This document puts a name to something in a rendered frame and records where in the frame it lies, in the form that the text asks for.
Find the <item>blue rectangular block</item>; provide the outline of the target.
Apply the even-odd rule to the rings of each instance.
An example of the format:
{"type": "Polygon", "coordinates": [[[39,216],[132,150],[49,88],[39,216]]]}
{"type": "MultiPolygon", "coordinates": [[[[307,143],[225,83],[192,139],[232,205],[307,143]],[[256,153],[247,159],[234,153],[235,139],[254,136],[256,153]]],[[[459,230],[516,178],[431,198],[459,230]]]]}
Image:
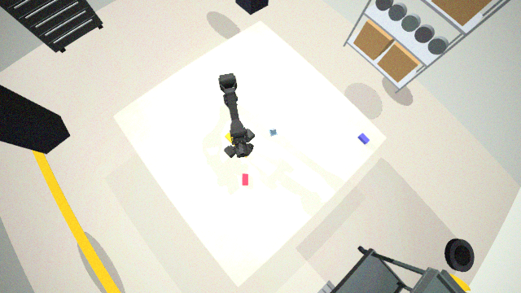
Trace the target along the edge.
{"type": "Polygon", "coordinates": [[[369,138],[365,136],[363,133],[359,135],[358,138],[362,141],[364,145],[369,142],[369,138]]]}

